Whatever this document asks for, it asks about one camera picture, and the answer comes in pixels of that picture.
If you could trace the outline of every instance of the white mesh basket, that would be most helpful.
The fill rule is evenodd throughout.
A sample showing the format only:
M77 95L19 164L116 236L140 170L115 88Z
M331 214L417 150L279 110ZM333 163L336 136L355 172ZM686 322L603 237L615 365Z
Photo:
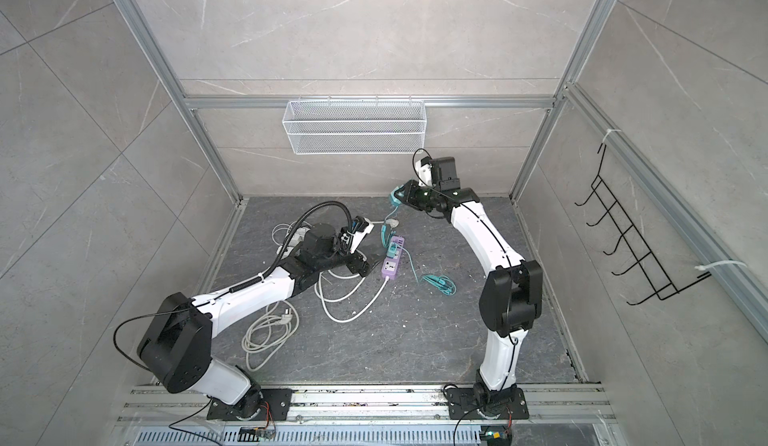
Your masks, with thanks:
M283 115L296 154L413 153L426 125L424 102L410 100L296 100Z

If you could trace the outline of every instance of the ventilation grille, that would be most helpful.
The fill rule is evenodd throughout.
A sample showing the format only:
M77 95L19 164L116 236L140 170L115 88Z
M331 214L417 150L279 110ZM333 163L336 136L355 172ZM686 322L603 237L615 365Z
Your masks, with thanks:
M283 127L296 154L413 153L424 146L424 102L298 100Z
M201 426L186 426L184 429L206 435L226 446L245 446L246 444L270 444L272 446L361 446L362 444L426 444L430 446L453 445L452 424L435 426L424 425L384 425L384 426L285 426L277 429L273 439L239 441L239 426L225 426L221 434L216 434ZM193 434L176 432L163 426L144 426L141 428L135 446L197 446L211 445L210 441ZM460 425L456 431L457 446L479 446L480 426L475 424Z

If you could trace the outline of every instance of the black cable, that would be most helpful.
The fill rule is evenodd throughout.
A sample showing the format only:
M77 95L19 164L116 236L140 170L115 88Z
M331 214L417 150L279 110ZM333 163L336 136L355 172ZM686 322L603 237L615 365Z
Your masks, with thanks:
M213 438L208 438L205 434L200 434L200 433L196 433L196 432L192 432L192 431L187 431L186 429L181 429L181 428L174 428L174 424L178 424L178 423L180 423L182 421L187 421L187 419L192 418L197 413L199 413L199 412L203 411L204 409L206 409L210 405L210 403L212 401L214 401L213 398L208 398L208 403L206 403L205 406L203 406L202 408L198 409L196 412L190 414L189 416L187 416L187 418L182 418L179 421L174 421L174 422L168 424L168 428L169 429L173 429L174 431L178 431L178 432L182 432L182 433L187 433L187 434L192 434L194 436L197 436L198 438L202 438L202 439L210 441L210 442L212 442L214 444L217 444L218 446L224 446L223 443L220 443L219 441L217 441L217 440L215 440Z
M473 408L473 409L470 409L469 411L467 411L466 413L464 413L464 414L461 416L461 418L459 418L459 419L458 419L458 421L456 421L456 426L455 426L455 427L454 427L454 429L453 429L453 446L456 446L456 430L458 429L458 424L459 424L460 422L462 422L462 421L464 420L464 418L466 418L466 417L467 417L467 415L468 415L469 413L471 413L471 412L475 412L475 411L479 410L480 408L482 408L482 406L478 406L477 408Z
M446 390L447 390L448 388L456 388L456 389L458 389L458 386L457 386L456 384L454 384L454 383L445 383L445 384L442 386L442 389L441 389L441 391L442 391L442 397L446 399L446 403L448 403L448 406L457 406L457 405L458 405L458 403L454 403L453 401L451 401L450 399L448 399L448 394L446 393Z
M225 292L221 293L218 297L214 299L218 299L220 297L223 297L224 295L228 293L236 293L240 291L241 289L245 289L247 287L252 287L253 285L257 283L261 283L264 278L267 278L272 272L277 268L277 263L283 259L283 253L288 249L288 243L290 243L293 236L296 234L296 231L299 230L299 228L304 224L304 221L310 217L312 213L315 211L318 211L324 207L328 206L335 206L341 208L341 210L344 212L344 216L346 216L346 222L347 222L347 230L352 231L352 215L350 213L350 209L346 207L346 205L340 201L323 201L322 203L318 203L309 210L305 211L304 214L299 217L298 220L296 220L293 224L293 226L288 230L288 233L286 234L285 239L283 239L283 244L280 245L280 249L277 251L277 255L275 256L274 261L272 264L270 264L270 267L264 270L264 273L260 274L259 276L249 279L247 281L244 281L240 284L237 284L229 289L227 289Z
M189 310L190 310L189 308L175 309L174 311L163 311L162 313L152 313L150 315L141 315L140 317L126 319L125 321L120 323L117 328L114 329L114 333L112 333L112 344L114 345L114 348L117 349L118 352L121 355L123 355L128 361L132 362L133 364L136 364L141 369L144 369L146 371L151 372L150 369L147 366L144 366L143 364L139 363L135 359L131 358L128 354L126 354L125 351L120 349L120 346L118 346L118 331L120 331L120 328L122 328L125 323L130 323L131 321L135 321L137 319L151 318L151 317L160 317L162 315L170 315L170 314L173 314L173 313L183 313L184 311L189 311Z

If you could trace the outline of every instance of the power strip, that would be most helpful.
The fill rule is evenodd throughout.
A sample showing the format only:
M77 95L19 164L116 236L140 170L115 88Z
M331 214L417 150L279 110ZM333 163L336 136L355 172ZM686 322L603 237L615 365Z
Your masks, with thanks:
M382 264L382 278L394 279L397 275L397 269L400 266L402 257L402 245L406 242L403 237L392 237L389 239L389 248L387 248L386 258Z

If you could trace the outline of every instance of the purple power strip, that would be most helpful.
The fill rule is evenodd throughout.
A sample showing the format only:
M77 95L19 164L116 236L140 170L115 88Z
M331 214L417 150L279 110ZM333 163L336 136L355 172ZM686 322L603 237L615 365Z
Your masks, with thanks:
M397 267L400 264L400 257L402 256L402 244L406 240L403 237L392 237L389 240L389 247L392 248L392 244L397 245L395 254L393 257L384 257L384 264L382 264L382 278L394 279L397 274Z

